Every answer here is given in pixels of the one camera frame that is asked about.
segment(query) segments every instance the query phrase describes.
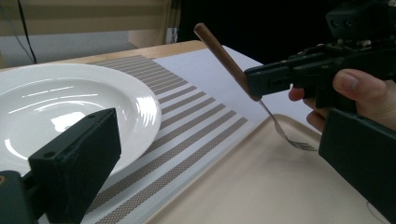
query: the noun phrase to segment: fork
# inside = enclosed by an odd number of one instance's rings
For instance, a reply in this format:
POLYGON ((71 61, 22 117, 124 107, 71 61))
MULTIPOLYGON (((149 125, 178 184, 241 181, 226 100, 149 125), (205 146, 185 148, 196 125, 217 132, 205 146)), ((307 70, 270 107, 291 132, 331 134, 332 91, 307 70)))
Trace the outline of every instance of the fork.
POLYGON ((276 129, 276 132, 282 137, 284 138, 286 141, 288 141, 292 146, 297 147, 299 149, 302 150, 306 150, 306 151, 317 151, 317 149, 315 149, 314 147, 312 147, 311 145, 309 145, 308 143, 303 143, 303 142, 296 142, 296 141, 291 141, 288 136, 286 135, 285 131, 283 131, 282 127, 280 126, 279 122, 277 122, 276 117, 271 113, 271 111, 268 109, 268 107, 264 104, 264 102, 262 100, 259 101, 260 105, 262 106, 262 108, 265 109, 265 111, 268 113, 268 115, 271 117, 271 119, 274 122, 274 126, 276 129))
POLYGON ((307 151, 317 151, 314 147, 310 146, 308 143, 291 141, 283 131, 276 117, 271 113, 268 107, 262 101, 260 96, 254 96, 249 94, 248 79, 241 68, 236 64, 233 58, 228 54, 220 42, 212 35, 212 33, 207 29, 203 23, 198 23, 194 27, 194 32, 197 36, 204 42, 204 44, 210 49, 210 51, 216 56, 216 58, 221 62, 221 64, 227 69, 227 71, 233 76, 236 82, 241 86, 241 88, 250 96, 253 101, 258 101, 260 105, 265 109, 268 115, 272 118, 276 132, 288 141, 293 147, 307 150, 307 151))

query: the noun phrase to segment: fork handle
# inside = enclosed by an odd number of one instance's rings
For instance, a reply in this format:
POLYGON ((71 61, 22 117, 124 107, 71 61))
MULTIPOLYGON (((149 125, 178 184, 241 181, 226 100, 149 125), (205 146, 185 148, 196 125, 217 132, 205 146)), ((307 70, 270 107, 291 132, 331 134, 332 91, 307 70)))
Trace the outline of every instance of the fork handle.
POLYGON ((260 101, 261 96, 250 95, 248 87, 248 78, 241 68, 236 64, 233 58, 228 54, 220 42, 212 35, 209 29, 203 24, 198 23, 194 27, 195 34, 204 42, 204 44, 212 51, 221 64, 233 76, 241 88, 250 96, 253 101, 260 101))

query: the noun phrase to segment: finger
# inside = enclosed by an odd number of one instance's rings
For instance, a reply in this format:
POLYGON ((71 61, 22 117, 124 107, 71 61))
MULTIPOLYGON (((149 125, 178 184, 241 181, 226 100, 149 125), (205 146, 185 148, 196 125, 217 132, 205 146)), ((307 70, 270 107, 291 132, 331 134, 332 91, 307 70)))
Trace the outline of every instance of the finger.
POLYGON ((385 81, 359 70, 341 70, 332 85, 336 91, 361 105, 377 105, 388 98, 385 81))
POLYGON ((358 113, 396 130, 396 84, 354 69, 338 72, 334 89, 356 101, 358 113))
POLYGON ((289 99, 291 101, 299 101, 304 97, 304 89, 291 88, 289 91, 289 99))
POLYGON ((308 98, 308 99, 304 99, 304 103, 306 105, 308 105, 311 109, 313 109, 314 111, 316 111, 317 113, 319 113, 323 118, 327 117, 327 114, 329 113, 329 108, 321 108, 318 109, 316 107, 316 99, 315 98, 308 98))
POLYGON ((325 118, 321 116, 318 112, 312 111, 311 113, 309 113, 306 116, 306 121, 321 133, 323 132, 325 118))

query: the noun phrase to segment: table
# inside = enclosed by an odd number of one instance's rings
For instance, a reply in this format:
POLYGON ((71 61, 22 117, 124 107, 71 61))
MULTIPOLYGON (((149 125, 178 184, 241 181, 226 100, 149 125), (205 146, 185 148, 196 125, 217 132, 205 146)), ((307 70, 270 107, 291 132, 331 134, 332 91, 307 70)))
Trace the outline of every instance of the table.
MULTIPOLYGON (((246 56, 227 50, 243 68, 257 64, 246 56)), ((188 140, 186 136, 178 140, 172 140, 172 137, 164 142, 162 138, 169 134, 169 130, 166 130, 168 127, 179 134, 187 134, 184 129, 179 130, 178 125, 183 122, 190 124, 202 114, 194 115, 191 119, 182 111, 183 105, 179 111, 168 113, 169 107, 173 107, 170 105, 177 105, 178 100, 170 99, 169 96, 174 95, 172 93, 159 92, 164 119, 167 120, 166 128, 160 130, 159 138, 153 144, 155 146, 141 160, 121 172, 121 177, 109 178, 104 191, 98 195, 91 212, 83 220, 84 223, 380 223, 371 213, 374 211, 380 217, 375 209, 367 207, 364 198, 318 153, 297 150, 276 134, 268 116, 245 100, 249 98, 241 95, 244 92, 239 90, 237 84, 229 82, 227 72, 200 41, 56 63, 93 63, 117 67, 115 64, 120 62, 119 59, 148 62, 143 56, 185 78, 188 82, 183 85, 187 85, 187 89, 197 87, 194 92, 203 95, 205 101, 214 103, 213 108, 223 109, 224 112, 219 118, 209 116, 209 121, 204 121, 206 125, 193 131, 193 136, 200 135, 198 138, 203 137, 207 144, 195 139, 196 149, 190 148, 192 142, 185 141, 188 140), (206 89, 208 82, 200 82, 206 75, 212 82, 221 81, 219 86, 226 86, 220 93, 233 92, 221 96, 206 89), (216 79, 217 75, 225 76, 216 79), (245 110, 258 111, 258 114, 249 116, 238 105, 245 107, 245 110), (230 125, 227 124, 222 131, 215 131, 223 125, 222 122, 226 122, 224 116, 232 118, 230 125), (199 132, 202 127, 205 127, 205 131, 199 132), (168 141, 180 144, 160 148, 168 141), (181 147, 183 149, 172 158, 174 161, 166 159, 155 162, 162 155, 167 157, 168 152, 175 153, 175 149, 181 147), (186 154, 184 156, 187 159, 177 158, 182 154, 186 154), (146 183, 144 179, 152 173, 165 178, 154 176, 154 181, 146 183)), ((302 105, 285 101, 284 93, 276 96, 278 98, 266 97, 264 102, 276 114, 288 136, 317 147, 320 135, 303 124, 302 119, 293 112, 304 111, 302 105)))

